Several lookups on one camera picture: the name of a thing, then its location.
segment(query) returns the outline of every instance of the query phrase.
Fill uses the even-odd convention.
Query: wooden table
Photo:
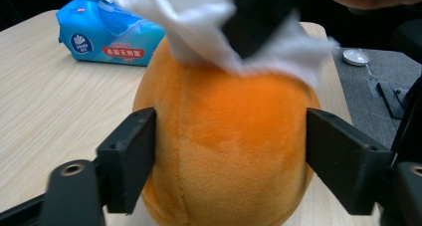
[[[0,32],[0,212],[45,192],[49,173],[95,149],[131,112],[143,67],[79,62],[58,42],[56,11]],[[304,23],[324,38],[324,29]],[[351,122],[332,58],[317,90],[322,108]],[[286,225],[378,225],[349,216],[315,177]],[[154,225],[138,201],[131,216],[107,215],[108,225]]]

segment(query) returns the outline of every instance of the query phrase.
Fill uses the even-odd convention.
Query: white tissue
[[[187,62],[212,62],[237,75],[282,73],[316,87],[320,61],[337,46],[334,40],[308,36],[298,14],[284,22],[256,54],[242,60],[230,47],[221,26],[235,13],[233,0],[113,0],[161,25],[173,57]]]

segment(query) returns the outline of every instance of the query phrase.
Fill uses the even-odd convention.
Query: plush ball
[[[156,153],[141,196],[159,225],[281,225],[295,211],[313,175],[306,113],[319,104],[310,86],[182,63],[164,38],[133,104],[149,107]]]

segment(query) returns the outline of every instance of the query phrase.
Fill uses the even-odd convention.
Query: dark background
[[[70,1],[0,0],[0,31],[44,11],[60,9]],[[324,26],[344,47],[379,50],[394,50],[389,42],[394,30],[406,21],[422,18],[422,11],[404,6],[355,15],[331,0],[305,0],[301,12],[302,21]]]

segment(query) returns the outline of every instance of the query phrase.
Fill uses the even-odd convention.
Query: tissue pack
[[[106,0],[73,0],[56,17],[77,60],[147,66],[164,29]]]

